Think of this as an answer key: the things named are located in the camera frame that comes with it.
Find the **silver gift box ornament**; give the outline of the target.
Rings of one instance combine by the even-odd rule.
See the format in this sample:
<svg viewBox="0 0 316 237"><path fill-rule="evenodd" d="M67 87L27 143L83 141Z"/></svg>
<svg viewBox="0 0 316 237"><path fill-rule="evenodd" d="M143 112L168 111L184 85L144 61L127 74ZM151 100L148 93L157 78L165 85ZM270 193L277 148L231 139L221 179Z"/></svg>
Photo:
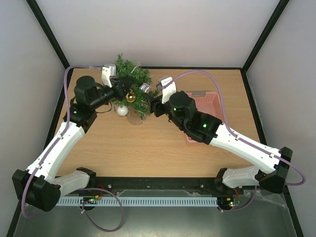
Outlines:
<svg viewBox="0 0 316 237"><path fill-rule="evenodd" d="M152 90L151 86L150 86L148 83L143 83L143 84L139 87L139 89L140 89L142 92L144 92L144 93L149 93L149 92Z"/></svg>

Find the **small green christmas tree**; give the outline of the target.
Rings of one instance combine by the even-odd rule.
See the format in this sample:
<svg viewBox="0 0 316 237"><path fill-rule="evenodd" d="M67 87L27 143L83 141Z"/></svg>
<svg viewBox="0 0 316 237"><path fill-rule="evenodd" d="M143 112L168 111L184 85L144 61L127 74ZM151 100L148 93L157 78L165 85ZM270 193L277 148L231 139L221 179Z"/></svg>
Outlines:
<svg viewBox="0 0 316 237"><path fill-rule="evenodd" d="M127 59L123 58L122 53L118 54L116 61L123 61L123 60L127 60ZM136 117L140 120L145 120L147 118L147 116L150 115L150 111L149 111L149 107L148 107L147 100L145 97L145 93L139 89L139 87L143 83L135 83L135 82L133 83L133 85L130 89L136 94L136 100L133 103L128 103L125 98L122 101L119 101L119 100L113 101L113 104L116 107L118 107L119 105L127 106L128 110L130 112L135 112ZM147 83L150 86L152 86L152 79L151 79L151 82L147 82Z"/></svg>

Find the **white ball ornament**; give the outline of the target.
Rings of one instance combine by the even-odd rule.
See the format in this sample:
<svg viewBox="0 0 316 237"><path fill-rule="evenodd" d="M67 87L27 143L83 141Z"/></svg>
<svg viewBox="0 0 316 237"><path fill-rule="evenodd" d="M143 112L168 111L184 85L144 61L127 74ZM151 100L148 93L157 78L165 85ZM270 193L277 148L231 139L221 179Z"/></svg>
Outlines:
<svg viewBox="0 0 316 237"><path fill-rule="evenodd" d="M117 107L117 114L121 117L126 116L128 112L129 112L128 107L125 105L119 105Z"/></svg>

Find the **pink plastic basket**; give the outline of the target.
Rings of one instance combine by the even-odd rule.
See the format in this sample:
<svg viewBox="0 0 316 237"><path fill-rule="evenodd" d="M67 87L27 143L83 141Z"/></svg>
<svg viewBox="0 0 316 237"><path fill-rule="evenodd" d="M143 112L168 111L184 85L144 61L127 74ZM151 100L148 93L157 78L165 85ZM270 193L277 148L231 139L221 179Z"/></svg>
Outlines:
<svg viewBox="0 0 316 237"><path fill-rule="evenodd" d="M220 120L223 120L221 102L219 95L215 91L191 91L186 94L193 98L196 108L199 112L210 114Z"/></svg>

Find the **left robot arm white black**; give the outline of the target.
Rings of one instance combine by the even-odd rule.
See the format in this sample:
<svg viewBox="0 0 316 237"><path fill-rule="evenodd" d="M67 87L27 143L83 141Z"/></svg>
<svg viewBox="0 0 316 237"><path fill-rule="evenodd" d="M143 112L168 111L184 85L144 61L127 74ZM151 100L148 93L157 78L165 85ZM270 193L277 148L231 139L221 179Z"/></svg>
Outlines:
<svg viewBox="0 0 316 237"><path fill-rule="evenodd" d="M29 204L45 212L51 211L61 197L88 187L96 176L95 172L86 168L78 168L61 177L56 177L56 174L71 149L94 123L96 110L112 100L124 99L134 80L113 78L103 82L99 84L91 76L77 80L75 96L53 139L26 170L14 172L12 181L22 209Z"/></svg>

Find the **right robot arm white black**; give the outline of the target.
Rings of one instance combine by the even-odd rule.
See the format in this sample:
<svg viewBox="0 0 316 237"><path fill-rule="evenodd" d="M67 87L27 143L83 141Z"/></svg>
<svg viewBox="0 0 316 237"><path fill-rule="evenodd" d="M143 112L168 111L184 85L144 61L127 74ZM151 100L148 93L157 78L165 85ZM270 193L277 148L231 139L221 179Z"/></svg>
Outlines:
<svg viewBox="0 0 316 237"><path fill-rule="evenodd" d="M252 166L239 169L221 168L215 179L216 190L227 193L239 186L259 186L280 194L285 187L293 151L287 147L275 149L230 130L219 118L200 112L193 98L185 92L175 92L168 101L163 96L146 94L150 112L156 117L167 115L191 140L229 151Z"/></svg>

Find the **black aluminium rail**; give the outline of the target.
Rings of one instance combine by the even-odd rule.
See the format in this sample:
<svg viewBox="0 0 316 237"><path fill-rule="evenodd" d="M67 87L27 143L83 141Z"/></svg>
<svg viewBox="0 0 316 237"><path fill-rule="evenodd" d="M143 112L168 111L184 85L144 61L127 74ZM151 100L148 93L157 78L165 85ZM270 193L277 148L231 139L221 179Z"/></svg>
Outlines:
<svg viewBox="0 0 316 237"><path fill-rule="evenodd" d="M88 182L89 188L103 188L114 194L127 190L172 191L184 190L202 195L223 197L243 195L242 188L225 188L215 178L139 178L139 177L94 177Z"/></svg>

